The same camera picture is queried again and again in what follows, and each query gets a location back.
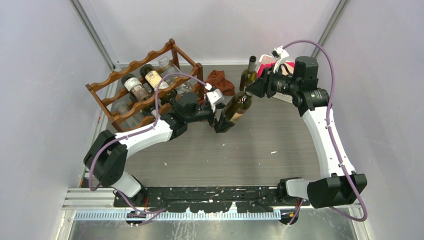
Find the green wine bottle silver neck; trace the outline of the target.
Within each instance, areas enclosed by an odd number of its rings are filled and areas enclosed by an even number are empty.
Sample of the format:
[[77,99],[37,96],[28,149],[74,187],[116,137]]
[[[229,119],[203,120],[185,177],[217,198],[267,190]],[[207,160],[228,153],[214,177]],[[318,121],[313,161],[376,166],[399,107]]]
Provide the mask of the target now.
[[[156,71],[156,69],[151,64],[146,64],[142,66],[139,70],[140,75],[148,82],[148,84],[157,92],[160,89],[167,89],[169,84],[166,81],[162,80],[162,77]],[[177,92],[172,90],[168,92],[166,95],[160,98],[161,104],[171,104],[172,100],[176,97]]]

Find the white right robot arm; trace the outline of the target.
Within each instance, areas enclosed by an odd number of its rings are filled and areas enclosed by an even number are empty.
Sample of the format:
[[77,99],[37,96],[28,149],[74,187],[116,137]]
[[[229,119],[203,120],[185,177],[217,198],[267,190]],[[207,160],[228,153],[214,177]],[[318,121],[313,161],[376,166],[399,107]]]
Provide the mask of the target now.
[[290,95],[305,122],[318,155],[319,180],[301,177],[281,179],[277,198],[283,205],[291,205],[297,198],[305,199],[316,208],[353,204],[355,193],[367,186],[365,174],[358,174],[350,163],[341,144],[333,111],[328,106],[330,95],[318,87],[317,60],[309,56],[295,59],[292,74],[265,67],[259,77],[247,87],[247,91],[259,98],[271,98],[275,94]]

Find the dark green wine bottle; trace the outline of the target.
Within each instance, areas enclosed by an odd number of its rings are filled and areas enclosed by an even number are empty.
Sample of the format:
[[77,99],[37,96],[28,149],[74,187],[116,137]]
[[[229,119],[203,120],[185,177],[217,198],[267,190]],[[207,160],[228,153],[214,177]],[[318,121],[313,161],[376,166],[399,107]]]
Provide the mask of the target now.
[[247,69],[245,69],[242,72],[240,77],[240,85],[239,85],[240,91],[244,92],[246,88],[250,86],[257,78],[256,61],[257,61],[256,56],[254,55],[250,56]]

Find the clear glass bottle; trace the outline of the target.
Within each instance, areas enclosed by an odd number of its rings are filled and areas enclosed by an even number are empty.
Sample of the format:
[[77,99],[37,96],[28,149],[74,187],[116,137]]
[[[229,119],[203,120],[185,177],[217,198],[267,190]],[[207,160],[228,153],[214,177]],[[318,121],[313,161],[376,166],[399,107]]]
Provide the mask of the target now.
[[[118,111],[120,115],[126,114],[130,110],[125,101],[120,101],[116,103],[114,108],[116,111]],[[132,129],[136,127],[138,124],[139,124],[139,120],[131,116],[127,118],[126,120],[124,120],[119,126],[124,130],[124,129]]]

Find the dark wine bottle cream label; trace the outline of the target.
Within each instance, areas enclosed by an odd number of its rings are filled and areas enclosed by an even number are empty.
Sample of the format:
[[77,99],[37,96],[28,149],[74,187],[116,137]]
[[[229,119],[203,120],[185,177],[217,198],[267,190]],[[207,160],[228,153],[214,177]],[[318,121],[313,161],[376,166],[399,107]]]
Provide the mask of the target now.
[[132,73],[121,78],[121,83],[128,90],[135,102],[144,102],[152,97],[152,94],[143,86],[141,81]]

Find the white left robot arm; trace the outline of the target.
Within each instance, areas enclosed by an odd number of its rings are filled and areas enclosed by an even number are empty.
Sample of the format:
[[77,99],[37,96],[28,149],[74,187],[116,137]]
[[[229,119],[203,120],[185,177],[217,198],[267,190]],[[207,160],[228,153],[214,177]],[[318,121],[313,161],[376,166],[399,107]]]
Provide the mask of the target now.
[[228,121],[220,124],[215,117],[216,110],[224,108],[221,91],[213,89],[205,96],[205,102],[198,104],[195,93],[184,93],[170,111],[151,124],[126,132],[102,131],[83,159],[90,177],[95,177],[103,187],[112,187],[124,194],[133,206],[141,206],[146,200],[146,193],[144,186],[125,171],[128,157],[179,137],[187,131],[190,123],[207,120],[218,133],[223,131],[223,126],[232,127]]

